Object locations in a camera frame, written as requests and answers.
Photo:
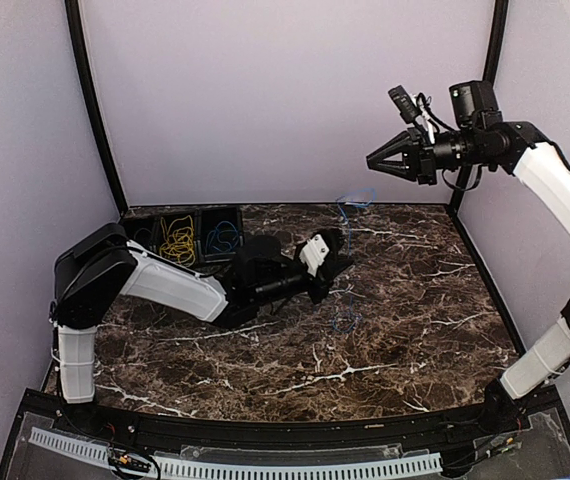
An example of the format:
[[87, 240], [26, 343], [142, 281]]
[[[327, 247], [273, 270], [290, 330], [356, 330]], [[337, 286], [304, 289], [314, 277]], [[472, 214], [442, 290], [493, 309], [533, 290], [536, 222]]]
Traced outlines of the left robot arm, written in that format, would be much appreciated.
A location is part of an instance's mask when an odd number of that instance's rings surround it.
[[92, 403], [95, 337], [117, 297], [142, 298], [232, 329], [278, 300], [305, 293], [321, 303], [353, 263], [341, 251], [344, 243], [340, 230], [321, 229], [288, 257], [277, 237], [256, 235], [235, 249], [222, 271], [201, 273], [145, 249], [117, 223], [96, 230], [54, 263], [49, 319], [68, 421], [85, 436], [106, 427], [105, 412]]

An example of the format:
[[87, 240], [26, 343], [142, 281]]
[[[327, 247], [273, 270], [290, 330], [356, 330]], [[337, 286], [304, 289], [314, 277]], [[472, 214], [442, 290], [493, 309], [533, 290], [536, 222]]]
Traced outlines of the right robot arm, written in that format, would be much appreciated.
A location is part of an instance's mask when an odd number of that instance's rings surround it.
[[[570, 163], [560, 147], [530, 122], [503, 119], [492, 85], [469, 81], [450, 87], [457, 126], [436, 118], [422, 94], [402, 86], [388, 95], [407, 128], [366, 157], [369, 169], [420, 185], [434, 185], [462, 167], [504, 170], [535, 194], [570, 237]], [[570, 299], [558, 320], [486, 390], [475, 413], [486, 434], [514, 416], [513, 403], [570, 364]]]

